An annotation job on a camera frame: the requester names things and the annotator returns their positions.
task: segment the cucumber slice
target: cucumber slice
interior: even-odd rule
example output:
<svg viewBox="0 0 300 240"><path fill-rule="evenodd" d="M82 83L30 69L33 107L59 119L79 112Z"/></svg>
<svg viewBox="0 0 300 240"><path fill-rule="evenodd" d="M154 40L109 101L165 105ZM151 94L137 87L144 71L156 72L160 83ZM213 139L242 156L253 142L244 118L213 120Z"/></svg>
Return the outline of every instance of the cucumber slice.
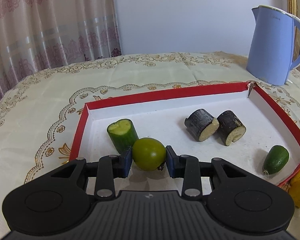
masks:
<svg viewBox="0 0 300 240"><path fill-rule="evenodd" d="M119 154L122 154L128 146L133 146L139 139L133 123L129 119L121 119L112 123L108 126L107 132Z"/></svg>
<svg viewBox="0 0 300 240"><path fill-rule="evenodd" d="M289 160L289 152L281 145L273 146L263 164L263 174L271 175L280 171Z"/></svg>

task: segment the blue electric kettle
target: blue electric kettle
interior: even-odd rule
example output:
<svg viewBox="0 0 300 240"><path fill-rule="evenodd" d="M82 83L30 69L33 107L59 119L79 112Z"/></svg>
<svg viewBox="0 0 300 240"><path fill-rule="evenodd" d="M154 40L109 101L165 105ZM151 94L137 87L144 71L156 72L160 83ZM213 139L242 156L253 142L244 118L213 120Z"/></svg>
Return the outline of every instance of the blue electric kettle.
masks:
<svg viewBox="0 0 300 240"><path fill-rule="evenodd" d="M286 83L290 70L300 65L300 55L292 61L295 27L300 19L272 6L253 8L256 20L247 70L272 85Z"/></svg>

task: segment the tablecloth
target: tablecloth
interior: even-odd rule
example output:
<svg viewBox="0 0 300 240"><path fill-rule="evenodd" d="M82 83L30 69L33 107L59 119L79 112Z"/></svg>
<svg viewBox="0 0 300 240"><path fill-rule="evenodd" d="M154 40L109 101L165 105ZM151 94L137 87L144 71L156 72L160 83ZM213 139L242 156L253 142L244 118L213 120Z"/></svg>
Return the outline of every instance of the tablecloth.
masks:
<svg viewBox="0 0 300 240"><path fill-rule="evenodd" d="M1 212L4 197L67 162L85 102L255 80L300 128L300 72L291 72L293 84L271 86L247 72L246 63L246 57L224 52L126 55L46 69L25 78L0 101L0 238L9 231ZM167 174L135 174L124 188L169 189L166 178ZM300 209L288 231L300 239Z"/></svg>

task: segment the small green fruit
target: small green fruit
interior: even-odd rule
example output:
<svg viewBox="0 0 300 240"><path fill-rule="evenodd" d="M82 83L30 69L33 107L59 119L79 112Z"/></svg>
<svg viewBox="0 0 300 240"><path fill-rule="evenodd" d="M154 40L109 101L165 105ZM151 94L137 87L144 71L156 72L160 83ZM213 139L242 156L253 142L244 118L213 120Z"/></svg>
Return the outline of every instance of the small green fruit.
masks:
<svg viewBox="0 0 300 240"><path fill-rule="evenodd" d="M263 164L263 174L271 175L279 172L288 162L289 152L281 145L273 146Z"/></svg>
<svg viewBox="0 0 300 240"><path fill-rule="evenodd" d="M141 138L132 147L132 158L143 171L154 171L165 161L166 148L156 139Z"/></svg>

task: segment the floral curtain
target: floral curtain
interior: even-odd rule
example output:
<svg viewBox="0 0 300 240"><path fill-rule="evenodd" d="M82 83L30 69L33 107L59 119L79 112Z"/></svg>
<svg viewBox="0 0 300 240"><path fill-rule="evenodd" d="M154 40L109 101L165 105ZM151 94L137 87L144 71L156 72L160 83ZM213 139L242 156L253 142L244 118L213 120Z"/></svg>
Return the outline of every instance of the floral curtain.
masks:
<svg viewBox="0 0 300 240"><path fill-rule="evenodd" d="M118 55L113 0L0 0L0 99L42 69Z"/></svg>

